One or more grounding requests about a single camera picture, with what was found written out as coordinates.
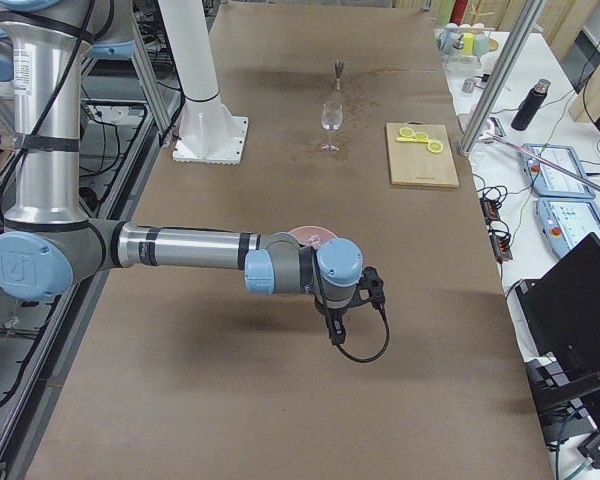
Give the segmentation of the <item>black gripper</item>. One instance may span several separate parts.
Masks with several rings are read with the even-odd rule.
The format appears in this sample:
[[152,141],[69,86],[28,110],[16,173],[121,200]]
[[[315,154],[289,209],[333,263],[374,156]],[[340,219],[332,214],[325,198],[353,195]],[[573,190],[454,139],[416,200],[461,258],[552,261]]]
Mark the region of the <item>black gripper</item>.
[[353,291],[347,291],[342,301],[328,297],[327,285],[328,282],[323,275],[316,277],[314,305],[324,317],[329,340],[333,346],[345,344],[344,316],[351,309],[370,305],[380,315],[383,328],[386,328],[384,281],[374,267],[363,268],[361,277],[353,286]]

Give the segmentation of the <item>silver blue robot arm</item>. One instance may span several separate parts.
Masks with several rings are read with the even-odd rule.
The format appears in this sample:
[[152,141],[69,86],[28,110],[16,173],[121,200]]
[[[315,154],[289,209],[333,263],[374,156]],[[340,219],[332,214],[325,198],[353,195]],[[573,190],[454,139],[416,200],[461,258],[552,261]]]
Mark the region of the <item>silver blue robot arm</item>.
[[5,293],[39,301],[135,264],[234,269],[249,292],[311,295],[338,347],[349,309],[384,310],[381,278],[346,238],[145,227],[89,216],[79,196],[82,62],[142,56],[132,4],[3,1],[0,26],[12,45],[16,152],[7,172],[15,202],[1,212]]

